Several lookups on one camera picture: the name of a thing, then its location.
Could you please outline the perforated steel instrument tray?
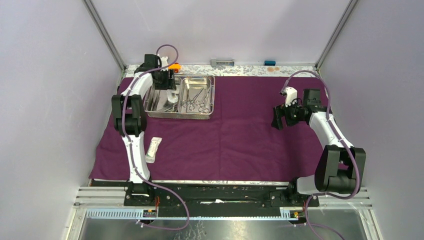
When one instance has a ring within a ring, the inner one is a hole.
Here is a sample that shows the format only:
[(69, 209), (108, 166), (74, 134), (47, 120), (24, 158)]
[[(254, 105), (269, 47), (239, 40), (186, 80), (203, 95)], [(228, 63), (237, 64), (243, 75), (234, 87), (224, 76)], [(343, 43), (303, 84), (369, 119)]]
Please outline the perforated steel instrument tray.
[(148, 90), (144, 109), (151, 118), (208, 120), (214, 112), (216, 79), (213, 75), (175, 76), (177, 102), (168, 100), (166, 90)]

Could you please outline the long white sterile packet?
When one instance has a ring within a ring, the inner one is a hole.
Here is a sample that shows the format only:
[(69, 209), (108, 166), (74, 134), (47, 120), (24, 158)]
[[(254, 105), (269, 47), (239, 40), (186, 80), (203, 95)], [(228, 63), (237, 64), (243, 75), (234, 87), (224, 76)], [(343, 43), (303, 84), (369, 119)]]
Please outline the long white sterile packet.
[(161, 137), (153, 137), (150, 141), (150, 145), (145, 154), (145, 159), (148, 164), (153, 164), (156, 160), (156, 154), (159, 148), (160, 143), (162, 142)]

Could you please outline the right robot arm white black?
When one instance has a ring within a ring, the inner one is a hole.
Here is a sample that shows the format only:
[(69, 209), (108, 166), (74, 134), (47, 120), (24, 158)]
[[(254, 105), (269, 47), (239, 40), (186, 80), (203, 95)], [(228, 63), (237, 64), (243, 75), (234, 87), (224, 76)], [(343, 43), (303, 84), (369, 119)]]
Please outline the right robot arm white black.
[(322, 104), (321, 91), (307, 88), (303, 98), (293, 87), (281, 90), (285, 102), (273, 108), (272, 127), (282, 130), (305, 122), (316, 134), (322, 154), (314, 174), (296, 177), (284, 191), (285, 199), (293, 206), (299, 206), (309, 197), (330, 195), (348, 199), (361, 189), (366, 152), (354, 147), (342, 134), (334, 116)]

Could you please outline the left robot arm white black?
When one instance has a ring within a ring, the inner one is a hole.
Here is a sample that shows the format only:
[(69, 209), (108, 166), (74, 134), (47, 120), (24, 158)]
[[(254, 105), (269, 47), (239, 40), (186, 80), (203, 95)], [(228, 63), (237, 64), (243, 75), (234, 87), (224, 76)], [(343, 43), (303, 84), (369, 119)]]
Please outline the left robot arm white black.
[(169, 70), (170, 66), (168, 57), (146, 54), (128, 87), (111, 98), (114, 128), (121, 135), (129, 163), (130, 177), (125, 197), (137, 199), (144, 206), (155, 200), (144, 148), (147, 129), (144, 97), (151, 87), (175, 90), (174, 72)]

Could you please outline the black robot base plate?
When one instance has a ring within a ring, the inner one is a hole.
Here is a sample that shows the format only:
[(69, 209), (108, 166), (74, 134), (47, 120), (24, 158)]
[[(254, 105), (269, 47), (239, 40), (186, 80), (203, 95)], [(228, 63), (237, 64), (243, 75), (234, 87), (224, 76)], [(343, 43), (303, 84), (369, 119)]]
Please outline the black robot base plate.
[(302, 212), (305, 203), (310, 207), (319, 207), (317, 198), (292, 204), (284, 197), (288, 187), (271, 185), (241, 185), (241, 184), (207, 184), (207, 183), (156, 183), (154, 198), (127, 199), (126, 191), (124, 206), (184, 209), (235, 209), (247, 208), (283, 208), (294, 212)]

